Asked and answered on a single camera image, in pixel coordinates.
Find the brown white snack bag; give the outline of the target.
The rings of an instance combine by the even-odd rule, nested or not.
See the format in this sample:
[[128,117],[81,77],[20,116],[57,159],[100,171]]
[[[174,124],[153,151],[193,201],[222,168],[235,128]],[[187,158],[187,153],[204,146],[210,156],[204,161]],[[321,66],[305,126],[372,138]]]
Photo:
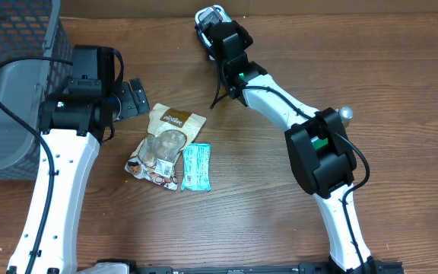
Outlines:
[[137,179],[176,190],[175,164],[205,122],[198,114],[155,104],[149,113],[148,133],[127,160],[125,170]]

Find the mint green wipes pack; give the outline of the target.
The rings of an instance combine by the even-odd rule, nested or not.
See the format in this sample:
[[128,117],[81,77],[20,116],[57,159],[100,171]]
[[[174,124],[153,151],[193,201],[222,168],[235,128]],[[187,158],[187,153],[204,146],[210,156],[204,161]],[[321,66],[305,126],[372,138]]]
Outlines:
[[181,190],[210,191],[211,181],[209,168],[211,145],[207,143],[191,143],[182,153],[184,177]]

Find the yellow dish soap bottle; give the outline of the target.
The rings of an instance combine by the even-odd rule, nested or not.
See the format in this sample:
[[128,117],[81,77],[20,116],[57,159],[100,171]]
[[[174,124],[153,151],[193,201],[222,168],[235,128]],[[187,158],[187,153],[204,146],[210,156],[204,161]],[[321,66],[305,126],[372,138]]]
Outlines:
[[344,128],[347,128],[354,117],[354,111],[350,107],[341,107],[338,109],[338,114]]

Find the green lid seasoning jar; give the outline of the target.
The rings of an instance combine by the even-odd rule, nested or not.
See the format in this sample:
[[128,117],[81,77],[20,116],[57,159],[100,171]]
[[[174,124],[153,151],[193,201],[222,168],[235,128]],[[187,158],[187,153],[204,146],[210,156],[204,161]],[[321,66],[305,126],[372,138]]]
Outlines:
[[320,148],[323,148],[329,144],[328,139],[321,139],[320,137],[316,136],[311,139],[311,143],[313,145],[313,148],[317,151]]

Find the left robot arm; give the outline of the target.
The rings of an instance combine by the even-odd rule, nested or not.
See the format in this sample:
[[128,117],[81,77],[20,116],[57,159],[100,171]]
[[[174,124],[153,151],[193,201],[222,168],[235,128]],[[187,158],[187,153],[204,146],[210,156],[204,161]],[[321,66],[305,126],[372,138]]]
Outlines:
[[27,220],[9,273],[75,273],[85,188],[113,124],[148,112],[140,89],[123,79],[121,53],[76,46],[71,75],[40,104],[40,162]]

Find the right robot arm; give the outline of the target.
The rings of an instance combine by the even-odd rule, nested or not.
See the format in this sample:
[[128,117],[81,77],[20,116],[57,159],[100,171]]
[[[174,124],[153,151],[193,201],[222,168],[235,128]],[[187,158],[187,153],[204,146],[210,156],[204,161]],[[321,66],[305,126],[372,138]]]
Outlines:
[[217,65],[225,94],[260,112],[284,132],[290,168],[301,189],[314,197],[330,246],[330,270],[367,273],[373,260],[363,241],[354,206],[353,172],[365,161],[348,139],[348,108],[317,110],[282,89],[246,49],[253,39],[220,5],[195,14],[195,30]]

